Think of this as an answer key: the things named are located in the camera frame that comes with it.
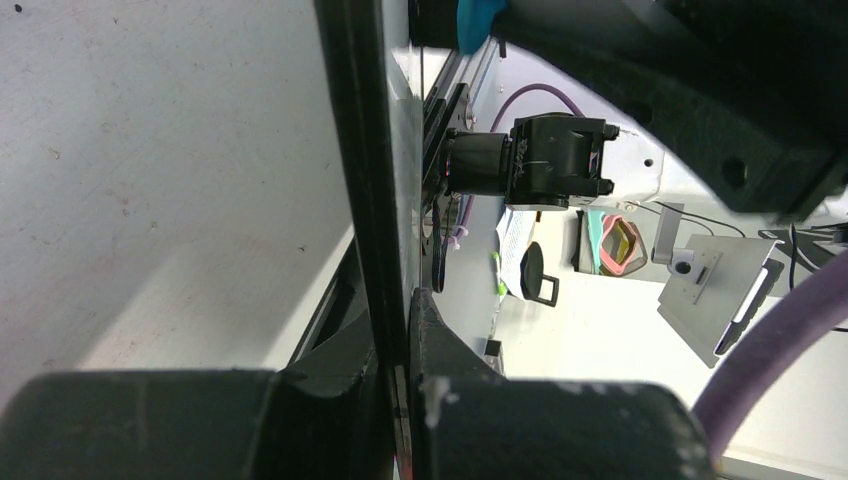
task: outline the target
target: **teal cloth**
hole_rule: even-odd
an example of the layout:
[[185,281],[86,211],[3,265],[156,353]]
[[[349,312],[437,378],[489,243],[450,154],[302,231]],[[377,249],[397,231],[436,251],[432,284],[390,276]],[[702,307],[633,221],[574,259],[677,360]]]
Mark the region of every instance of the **teal cloth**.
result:
[[601,242],[604,237],[604,212],[589,210],[589,245],[592,247],[592,273],[601,273]]
[[456,7],[459,53],[472,55],[483,46],[495,15],[505,8],[506,0],[459,0]]

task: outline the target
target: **white wall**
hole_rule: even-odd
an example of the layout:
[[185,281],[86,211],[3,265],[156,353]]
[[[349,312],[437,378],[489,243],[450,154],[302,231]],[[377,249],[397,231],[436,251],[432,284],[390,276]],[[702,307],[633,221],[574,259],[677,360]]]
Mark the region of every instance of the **white wall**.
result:
[[[504,96],[529,83],[551,83],[572,96],[588,116],[632,124],[570,78],[515,48],[510,49],[501,72]],[[529,93],[510,109],[501,129],[508,128],[516,116],[562,110],[555,97],[542,92]],[[707,190],[682,164],[666,165],[673,165],[673,178],[682,182],[671,187],[672,190],[689,192],[679,199],[701,209],[698,213],[738,223],[746,233],[756,233],[767,224],[762,219],[730,216],[707,196]],[[650,213],[631,216],[640,219],[640,226],[644,225],[648,232],[656,226],[656,218]],[[534,236],[545,252],[546,273],[561,279],[557,307],[519,302],[511,297],[504,300],[496,338],[504,343],[507,374],[655,382],[667,386],[691,405],[712,371],[656,313],[663,284],[571,271],[570,239],[576,228],[573,219],[573,212],[546,212]],[[691,233],[702,233],[699,228],[683,224],[679,242],[685,243],[685,237]],[[714,229],[718,234],[732,234],[722,227]],[[800,270],[799,280],[805,275]],[[664,281],[665,278],[667,273],[650,279]],[[784,284],[781,281],[776,293],[785,290]],[[769,298],[765,307],[777,301]],[[848,334],[828,335],[767,393],[733,439],[728,455],[819,478],[848,478],[846,365]]]
[[0,8],[0,408],[287,363],[352,237],[312,2]]

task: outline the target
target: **purple cable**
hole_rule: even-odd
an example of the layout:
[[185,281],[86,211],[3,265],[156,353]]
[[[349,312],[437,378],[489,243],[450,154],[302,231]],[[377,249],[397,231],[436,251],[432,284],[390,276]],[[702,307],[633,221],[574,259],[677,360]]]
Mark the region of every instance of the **purple cable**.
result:
[[[562,90],[554,87],[553,85],[548,85],[546,83],[531,83],[530,85],[526,85],[524,87],[519,88],[515,91],[509,98],[506,99],[501,109],[498,110],[498,114],[495,115],[495,121],[492,122],[492,128],[489,129],[489,133],[494,133],[495,130],[498,129],[498,125],[500,125],[501,120],[503,120],[504,115],[506,114],[506,110],[512,105],[518,97],[524,95],[527,92],[532,92],[535,90],[541,90],[544,92],[548,92],[551,95],[557,97],[571,110],[571,113],[576,117],[585,117],[583,112],[577,107],[577,104],[574,103],[568,95],[566,95]],[[474,205],[474,195],[468,196],[468,203],[465,206],[465,212],[462,214],[462,222],[460,225],[462,228],[459,229],[454,235],[448,237],[448,244],[454,245],[459,243],[459,240],[465,236],[465,232],[467,231],[468,218],[471,216],[471,207]]]
[[848,252],[789,292],[730,352],[695,402],[713,462],[763,394],[817,340],[848,318]]

